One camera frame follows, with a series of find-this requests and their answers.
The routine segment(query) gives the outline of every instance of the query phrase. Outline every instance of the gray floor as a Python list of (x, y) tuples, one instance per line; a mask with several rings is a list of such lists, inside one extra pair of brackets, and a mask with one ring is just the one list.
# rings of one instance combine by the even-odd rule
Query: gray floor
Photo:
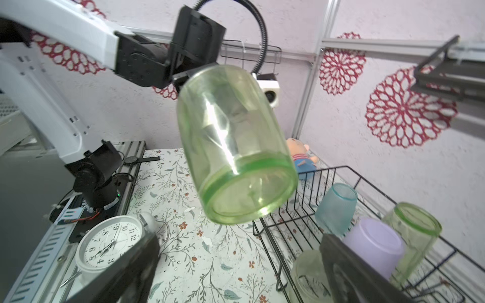
[(0, 300), (50, 226), (52, 204), (72, 188), (74, 177), (55, 151), (8, 151), (0, 157)]

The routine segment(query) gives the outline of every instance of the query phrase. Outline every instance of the robotic arm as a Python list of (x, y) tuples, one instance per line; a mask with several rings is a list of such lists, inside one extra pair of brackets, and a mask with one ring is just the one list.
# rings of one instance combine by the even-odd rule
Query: robotic arm
[(225, 33), (224, 27), (187, 6), (180, 11), (169, 49), (70, 0), (3, 0), (0, 17), (5, 25), (0, 31), (0, 89), (54, 145), (76, 177), (74, 190), (82, 192), (92, 208), (117, 198), (111, 176), (121, 157), (45, 74), (30, 48), (31, 29), (93, 57), (137, 85), (165, 88), (175, 80), (177, 89), (191, 70), (216, 62)]

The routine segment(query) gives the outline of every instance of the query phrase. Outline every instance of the white wall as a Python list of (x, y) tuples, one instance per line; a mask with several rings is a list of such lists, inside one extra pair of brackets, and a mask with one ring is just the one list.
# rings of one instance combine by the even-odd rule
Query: white wall
[[(193, 6), (195, 3), (163, 0), (94, 2), (107, 19), (121, 25), (166, 32), (173, 31), (182, 5)], [(254, 0), (253, 3), (265, 19), (271, 45), (301, 51), (314, 50), (316, 24), (319, 16), (323, 15), (325, 1), (311, 0), (305, 5), (289, 0)], [(229, 0), (217, 0), (206, 6), (201, 12), (227, 28), (226, 39), (254, 44), (260, 42), (256, 21), (239, 4)], [(104, 139), (146, 140), (149, 148), (181, 146), (176, 101), (155, 94), (152, 88), (138, 87), (115, 76), (109, 70), (99, 71), (95, 75), (81, 75), (56, 65), (51, 58), (40, 52), (39, 57), (72, 106), (84, 120), (101, 132)], [(247, 70), (250, 70), (249, 65), (245, 65)], [(272, 70), (273, 66), (266, 64), (262, 72)], [(275, 109), (275, 114), (286, 137), (291, 135), (308, 71), (308, 62), (296, 60), (283, 60), (276, 67), (281, 86), (281, 102)]]
[[(485, 2), (342, 0), (332, 36), (355, 32), (362, 39), (447, 40), (454, 34), (484, 39)], [(331, 166), (347, 164), (397, 201), (430, 211), (442, 235), (485, 264), (485, 142), (452, 127), (422, 146), (392, 147), (367, 126), (366, 106), (376, 85), (399, 68), (416, 65), (367, 56), (350, 90), (330, 95), (317, 78), (300, 139)], [(458, 104), (458, 111), (463, 109)]]

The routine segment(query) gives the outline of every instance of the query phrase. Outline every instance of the black hose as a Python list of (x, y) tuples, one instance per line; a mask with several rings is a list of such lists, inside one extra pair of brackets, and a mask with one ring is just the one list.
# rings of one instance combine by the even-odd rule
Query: black hose
[[(194, 6), (194, 9), (196, 11), (200, 10), (202, 5), (206, 4), (210, 0), (199, 0)], [(266, 51), (268, 50), (268, 33), (266, 32), (266, 24), (264, 24), (263, 17), (259, 13), (258, 9), (254, 4), (252, 4), (249, 0), (234, 0), (237, 3), (241, 4), (245, 8), (247, 8), (256, 18), (256, 21), (258, 22), (259, 25), (259, 30), (261, 31), (261, 51), (259, 52), (259, 58), (258, 61), (256, 62), (256, 65), (254, 66), (253, 70), (251, 73), (258, 73), (259, 70), (261, 69), (261, 66), (263, 66), (264, 63), (264, 58), (266, 58)]]

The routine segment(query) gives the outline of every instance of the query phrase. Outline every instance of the green transparent cup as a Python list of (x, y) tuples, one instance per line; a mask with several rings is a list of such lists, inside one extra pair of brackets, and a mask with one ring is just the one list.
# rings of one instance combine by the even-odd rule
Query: green transparent cup
[(404, 256), (390, 279), (400, 287), (433, 247), (441, 233), (441, 224), (426, 210), (406, 202), (398, 203), (382, 222), (392, 227), (406, 244)]
[(256, 80), (232, 65), (192, 76), (178, 95), (185, 156), (207, 217), (220, 224), (260, 218), (295, 191), (283, 133)]

